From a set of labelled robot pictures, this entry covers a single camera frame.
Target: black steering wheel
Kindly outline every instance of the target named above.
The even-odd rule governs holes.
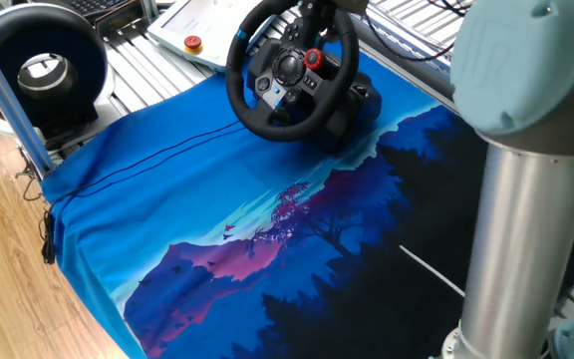
[[[258,100],[255,108],[250,108],[245,102],[243,95],[244,80],[242,67],[245,53],[249,45],[249,38],[256,32],[260,25],[271,15],[280,15],[296,5],[294,0],[264,0],[247,15],[240,25],[238,33],[232,40],[227,66],[225,69],[225,82],[227,97],[234,114],[240,122],[253,134],[270,141],[297,141],[312,135],[320,130],[330,120],[338,104],[343,101],[358,72],[360,48],[358,35],[354,24],[345,11],[337,10],[334,15],[334,27],[340,37],[342,46],[342,61],[338,73],[332,80],[322,79],[315,72],[303,66],[302,52],[297,52],[293,45],[283,39],[277,56],[272,60],[273,69],[280,67],[278,61],[288,61],[289,81],[284,81],[283,74],[278,74],[268,69],[270,80],[261,89],[267,96]],[[294,51],[295,56],[285,56]],[[277,108],[288,103],[294,105],[295,98],[289,98],[288,92],[305,92],[313,97],[315,109],[312,114],[302,122],[291,126],[280,126],[274,123],[274,114]]]

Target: black cable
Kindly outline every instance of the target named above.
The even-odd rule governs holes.
[[[80,186],[80,187],[78,187],[78,188],[75,188],[75,189],[73,189],[73,190],[71,190],[71,191],[69,191],[69,192],[67,192],[67,193],[65,193],[65,194],[62,194],[61,196],[57,197],[57,199],[55,199],[55,200],[50,204],[50,207],[44,212],[44,217],[43,217],[43,219],[42,219],[41,221],[39,221],[39,228],[40,228],[39,235],[41,236],[42,239],[44,239],[44,246],[43,246],[43,248],[41,249],[41,252],[42,252],[42,254],[43,254],[43,256],[44,256],[44,263],[53,264],[53,263],[55,262],[55,255],[56,255],[56,253],[55,253],[55,241],[53,240],[54,218],[52,217],[52,208],[54,207],[55,204],[57,204],[58,202],[60,202],[61,200],[63,200],[64,198],[66,198],[66,197],[68,197],[68,196],[70,196],[70,195],[76,194],[76,193],[78,193],[78,192],[80,192],[80,191],[82,191],[82,190],[84,190],[84,189],[86,189],[86,188],[89,188],[89,187],[91,187],[91,186],[93,186],[93,185],[99,184],[100,182],[102,182],[102,181],[104,181],[104,180],[107,180],[108,178],[110,178],[110,177],[112,177],[112,176],[114,176],[114,175],[117,175],[117,174],[119,174],[119,173],[121,173],[121,172],[124,172],[124,171],[127,171],[127,170],[129,170],[129,169],[132,169],[132,168],[134,168],[135,166],[138,166],[139,164],[142,164],[143,162],[145,162],[145,161],[147,161],[147,160],[149,160],[149,159],[151,159],[151,158],[153,158],[153,157],[156,157],[156,156],[158,156],[158,155],[160,155],[160,154],[162,154],[162,153],[164,153],[164,152],[173,150],[173,149],[175,149],[175,148],[177,148],[177,147],[179,147],[179,146],[181,146],[181,145],[183,145],[183,144],[185,144],[185,143],[187,143],[187,142],[189,142],[189,141],[191,141],[191,140],[195,140],[195,139],[198,139],[198,138],[201,138],[201,137],[204,137],[204,136],[208,136],[208,135],[212,135],[212,134],[221,132],[221,131],[223,131],[223,130],[229,129],[230,127],[232,127],[232,126],[234,126],[234,125],[236,125],[236,124],[238,124],[238,121],[235,121],[235,122],[233,122],[233,123],[231,123],[231,124],[229,124],[229,125],[227,125],[227,126],[224,126],[224,127],[220,128],[220,129],[216,129],[216,130],[213,130],[213,131],[210,131],[210,132],[206,132],[206,133],[202,133],[202,134],[199,134],[199,135],[192,136],[192,137],[190,137],[190,138],[188,138],[188,139],[185,139],[185,140],[179,142],[178,144],[175,144],[175,145],[170,146],[170,147],[168,147],[168,148],[162,149],[162,150],[160,150],[160,151],[158,151],[158,152],[156,152],[156,153],[154,153],[154,154],[152,154],[152,155],[149,155],[149,156],[147,156],[146,158],[144,158],[144,159],[142,159],[142,160],[139,160],[139,161],[135,162],[134,164],[132,164],[132,165],[126,167],[126,168],[122,168],[122,169],[120,169],[120,170],[116,170],[116,171],[114,171],[114,172],[112,172],[112,173],[110,173],[110,174],[104,176],[104,177],[101,178],[101,179],[98,179],[98,180],[96,180],[96,181],[94,181],[94,182],[92,182],[92,183],[90,183],[90,184],[82,185],[82,186]],[[195,147],[198,146],[198,145],[192,146],[192,147],[190,147],[190,148],[188,148],[188,149],[186,149],[186,150],[193,149],[193,148],[195,148]],[[135,174],[135,176],[136,176],[136,175],[139,175],[139,174],[142,174],[142,173],[145,172],[145,171],[138,172],[137,174]],[[101,189],[99,189],[99,190],[103,190],[103,189],[105,189],[105,188],[107,188],[107,187],[109,187],[109,186],[111,186],[111,185],[113,185],[113,184],[115,184],[115,183],[117,183],[117,182],[118,182],[118,181],[112,182],[112,183],[110,183],[109,185],[106,185],[106,186],[104,186],[103,188],[101,188]],[[41,233],[41,223],[42,223],[42,222],[44,222],[44,226],[45,226],[44,234]]]
[[[30,180],[28,181],[28,184],[26,185],[26,190],[24,190],[24,195],[23,195],[23,197],[24,197],[24,200],[26,200],[26,201],[35,201],[35,200],[41,198],[41,194],[40,194],[40,193],[37,194],[37,196],[35,196],[35,197],[28,198],[28,190],[30,190],[30,185],[32,184],[32,182],[33,182],[34,180],[36,180],[36,178],[30,177]]]
[[[389,50],[394,56],[399,57],[403,60],[407,60],[407,61],[411,61],[411,62],[427,62],[427,61],[431,61],[431,60],[435,60],[441,56],[446,55],[452,48],[453,48],[453,44],[448,45],[444,50],[441,50],[440,52],[438,52],[437,54],[433,55],[433,56],[429,56],[429,57],[425,57],[425,58],[416,58],[416,57],[409,57],[409,56],[405,56],[402,55],[400,53],[398,53],[396,50],[392,49],[386,42],[385,40],[383,40],[380,35],[378,34],[378,31],[376,30],[376,28],[374,27],[374,24],[371,23],[371,19],[369,18],[368,15],[365,15],[365,19],[367,20],[367,24],[369,25],[369,27],[371,28],[371,31],[374,33],[374,36],[376,36],[376,39],[378,39],[378,41],[387,49]]]
[[[438,7],[442,10],[448,10],[452,13],[454,13],[457,16],[460,17],[464,17],[464,15],[466,15],[466,11],[468,11],[468,9],[470,8],[471,4],[468,5],[462,5],[459,1],[457,0],[457,7],[454,7],[453,5],[451,5],[447,0],[440,0],[440,2],[443,5],[439,5],[436,3],[436,0],[427,0],[429,1],[430,4],[432,4],[435,7]]]

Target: metal pole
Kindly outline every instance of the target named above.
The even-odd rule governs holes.
[[[54,165],[46,148],[39,140],[39,136],[33,129],[26,113],[21,108],[19,101],[12,92],[8,82],[0,70],[0,112],[8,121],[15,134],[23,144],[31,160],[39,171],[44,174],[51,170]]]
[[[489,146],[457,359],[534,359],[574,239],[574,158]]]

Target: blue cloth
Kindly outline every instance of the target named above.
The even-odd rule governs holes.
[[[460,236],[459,230],[472,233],[484,145],[460,119],[372,59],[362,55],[360,67],[382,94],[382,113],[339,154],[325,155],[307,142],[267,142],[236,124],[54,205],[59,266],[129,357],[392,357],[393,350],[419,350],[411,348],[415,340],[436,347],[455,326],[461,299],[399,250],[404,244],[422,251],[430,247],[426,237],[435,233],[425,233],[425,225],[400,223],[416,223],[405,213],[425,206],[418,217],[441,218],[441,227],[433,227],[440,238],[449,232]],[[214,76],[112,124],[49,173],[43,192],[52,202],[234,121],[224,78]],[[467,147],[474,159],[441,155],[458,147]],[[476,175],[450,172],[461,164]],[[440,168],[436,176],[442,181],[418,191],[425,182],[413,174],[429,165]],[[419,172],[405,172],[408,167]],[[439,189],[449,193],[440,197],[444,203],[459,198],[453,212],[422,196]],[[470,195],[451,192],[458,190]],[[405,242],[405,235],[420,237]],[[466,247],[461,257],[463,270],[443,267],[446,273],[454,270],[456,282],[465,278]],[[357,287],[382,275],[392,278]],[[385,301],[379,298],[390,292],[367,294],[412,291],[409,286],[418,280],[430,292]],[[433,324],[414,329],[423,322],[407,313],[436,299],[425,313],[445,312],[443,326],[429,318]],[[365,312],[345,315],[343,303]],[[404,308],[372,312],[382,305]],[[380,340],[379,333],[390,338],[391,333],[374,320],[405,330],[396,334],[399,339]],[[337,332],[317,337],[331,330],[322,328]],[[356,334],[363,331],[372,336]],[[312,341],[301,342],[297,333]],[[339,352],[317,355],[320,343]]]

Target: hub of steering wheel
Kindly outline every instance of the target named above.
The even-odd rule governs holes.
[[[300,7],[303,17],[288,25],[280,40],[268,39],[263,44],[247,77],[247,86],[258,105],[250,108],[243,96],[241,72],[250,35],[268,17],[295,5],[294,0],[264,0],[245,18],[229,50],[225,71],[227,96],[240,122],[261,138],[297,141],[327,127],[338,141],[373,87],[369,78],[362,76],[361,84],[356,86],[369,90],[352,91],[358,74],[358,36],[349,14],[337,10],[331,1],[304,1]],[[338,33],[341,59],[321,51],[324,41],[320,33],[325,29]],[[379,97],[375,90],[371,92]],[[344,103],[352,106],[341,109],[339,104]],[[324,147],[330,151],[335,145]]]

